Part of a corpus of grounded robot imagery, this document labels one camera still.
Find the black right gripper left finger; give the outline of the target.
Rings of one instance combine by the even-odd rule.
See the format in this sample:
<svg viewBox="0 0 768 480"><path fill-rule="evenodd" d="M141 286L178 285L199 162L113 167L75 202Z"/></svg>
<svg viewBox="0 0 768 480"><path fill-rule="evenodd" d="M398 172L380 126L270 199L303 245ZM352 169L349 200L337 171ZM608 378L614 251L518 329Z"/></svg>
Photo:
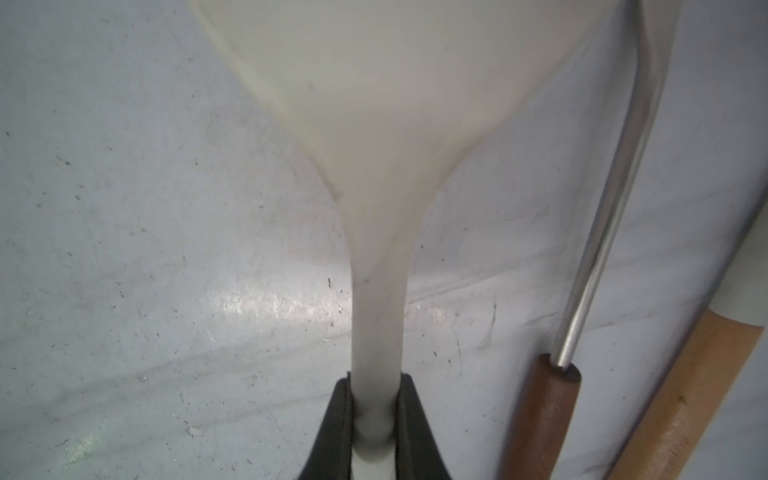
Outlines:
<svg viewBox="0 0 768 480"><path fill-rule="evenodd" d="M354 400L350 378L337 381L299 480L351 478Z"/></svg>

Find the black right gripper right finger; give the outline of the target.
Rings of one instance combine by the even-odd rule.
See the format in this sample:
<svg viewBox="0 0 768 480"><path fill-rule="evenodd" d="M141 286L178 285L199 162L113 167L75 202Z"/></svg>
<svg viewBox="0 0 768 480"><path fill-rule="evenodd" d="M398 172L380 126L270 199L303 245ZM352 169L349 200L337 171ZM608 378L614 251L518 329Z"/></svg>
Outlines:
<svg viewBox="0 0 768 480"><path fill-rule="evenodd" d="M396 403L397 480L450 480L414 381L401 375Z"/></svg>

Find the cream utensil dark wood handle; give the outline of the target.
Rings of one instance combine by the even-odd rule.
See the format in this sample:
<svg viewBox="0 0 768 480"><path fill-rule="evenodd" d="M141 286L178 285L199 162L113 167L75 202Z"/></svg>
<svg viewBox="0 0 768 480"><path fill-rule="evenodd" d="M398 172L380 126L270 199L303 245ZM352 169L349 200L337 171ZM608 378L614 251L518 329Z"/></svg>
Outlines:
<svg viewBox="0 0 768 480"><path fill-rule="evenodd" d="M653 129L681 9L679 1L632 4L636 69L628 108L553 346L532 361L513 411L499 479L548 479L561 453L582 382L574 355Z"/></svg>

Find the cream spatula light wood handle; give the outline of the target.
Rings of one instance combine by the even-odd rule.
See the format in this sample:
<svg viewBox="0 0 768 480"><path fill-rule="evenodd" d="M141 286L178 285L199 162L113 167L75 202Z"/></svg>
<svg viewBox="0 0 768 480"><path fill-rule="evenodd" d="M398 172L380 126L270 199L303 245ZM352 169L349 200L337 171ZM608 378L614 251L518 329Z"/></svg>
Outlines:
<svg viewBox="0 0 768 480"><path fill-rule="evenodd" d="M766 328L762 206L609 478L678 478Z"/></svg>

